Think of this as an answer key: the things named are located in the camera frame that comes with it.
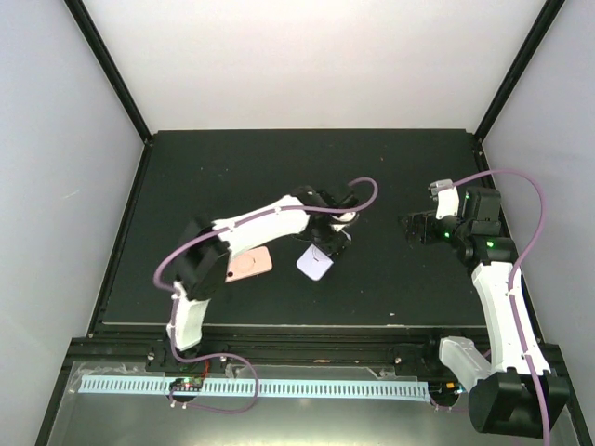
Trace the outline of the lavender phone case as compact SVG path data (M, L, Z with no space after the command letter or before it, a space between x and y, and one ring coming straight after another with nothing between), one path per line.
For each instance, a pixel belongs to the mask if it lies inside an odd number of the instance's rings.
M334 265L334 261L312 244L297 260L297 268L312 281L318 282Z

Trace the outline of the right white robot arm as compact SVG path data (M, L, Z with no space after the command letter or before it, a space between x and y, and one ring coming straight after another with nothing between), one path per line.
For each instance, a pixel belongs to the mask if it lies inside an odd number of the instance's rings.
M423 350L424 366L433 374L455 375L469 394L476 431L548 441L570 390L537 343L515 265L517 248L502 230L501 195L482 187L460 194L449 179L431 183L429 190L437 207L403 216L406 237L454 249L480 298L490 355L450 335Z

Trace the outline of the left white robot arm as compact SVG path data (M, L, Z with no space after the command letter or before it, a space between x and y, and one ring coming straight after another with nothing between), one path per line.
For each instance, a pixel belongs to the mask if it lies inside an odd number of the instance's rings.
M240 216L213 221L196 218L182 245L153 274L156 287L171 294L166 332L172 342L166 358L180 371L199 361L203 324L209 304L228 282L272 268L267 243L292 236L308 244L298 267L319 280L350 245L349 226L364 205L348 183L332 190L296 188L277 201Z

